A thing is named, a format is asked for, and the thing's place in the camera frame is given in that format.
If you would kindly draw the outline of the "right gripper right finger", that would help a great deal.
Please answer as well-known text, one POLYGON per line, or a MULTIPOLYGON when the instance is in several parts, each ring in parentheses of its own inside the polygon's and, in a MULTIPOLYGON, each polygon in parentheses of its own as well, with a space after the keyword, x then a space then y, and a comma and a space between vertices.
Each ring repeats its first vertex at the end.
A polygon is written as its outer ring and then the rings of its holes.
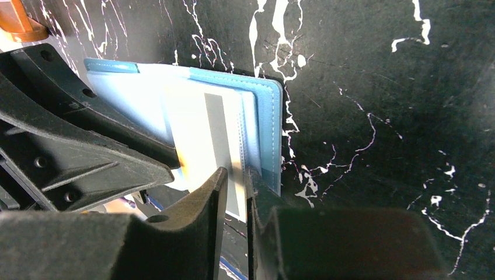
POLYGON ((250 279, 446 279, 419 216, 390 208, 288 205, 245 172, 250 279))

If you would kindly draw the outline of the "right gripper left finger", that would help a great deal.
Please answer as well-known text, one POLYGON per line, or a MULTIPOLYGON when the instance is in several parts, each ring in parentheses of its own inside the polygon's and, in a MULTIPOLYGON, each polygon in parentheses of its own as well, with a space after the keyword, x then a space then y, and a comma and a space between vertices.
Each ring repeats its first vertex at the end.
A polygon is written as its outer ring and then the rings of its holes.
POLYGON ((2 279, 217 279, 228 172, 164 211, 1 213, 2 279))

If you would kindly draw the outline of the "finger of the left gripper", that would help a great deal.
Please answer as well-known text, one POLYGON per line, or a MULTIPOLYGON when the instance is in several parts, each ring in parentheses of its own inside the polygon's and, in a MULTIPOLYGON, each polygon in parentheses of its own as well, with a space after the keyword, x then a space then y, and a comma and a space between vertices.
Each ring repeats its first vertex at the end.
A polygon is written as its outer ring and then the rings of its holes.
POLYGON ((1 74, 57 117, 110 138, 171 169, 175 148, 123 116, 83 82, 48 43, 1 53, 1 74))
POLYGON ((172 181, 164 163, 57 117, 1 74, 2 211, 83 211, 172 181))

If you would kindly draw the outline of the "blue card holder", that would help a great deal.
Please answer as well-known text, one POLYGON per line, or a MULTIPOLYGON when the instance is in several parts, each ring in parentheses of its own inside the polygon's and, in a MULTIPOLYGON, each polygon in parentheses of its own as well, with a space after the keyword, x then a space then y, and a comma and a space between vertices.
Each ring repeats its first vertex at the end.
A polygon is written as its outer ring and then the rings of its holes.
POLYGON ((98 97, 160 141, 189 152, 203 132, 189 120, 207 119, 218 163, 252 167, 281 192, 283 89, 279 82, 168 64, 87 58, 87 79, 98 97))

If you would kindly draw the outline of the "orange card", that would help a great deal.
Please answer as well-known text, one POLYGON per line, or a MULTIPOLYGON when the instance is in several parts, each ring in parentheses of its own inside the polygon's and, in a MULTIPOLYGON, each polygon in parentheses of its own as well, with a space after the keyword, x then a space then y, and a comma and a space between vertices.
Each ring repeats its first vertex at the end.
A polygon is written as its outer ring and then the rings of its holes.
POLYGON ((245 222, 240 94, 219 86, 182 82, 165 86, 164 102, 180 162, 181 186, 192 193, 217 168, 226 168, 228 195, 225 211, 245 222))

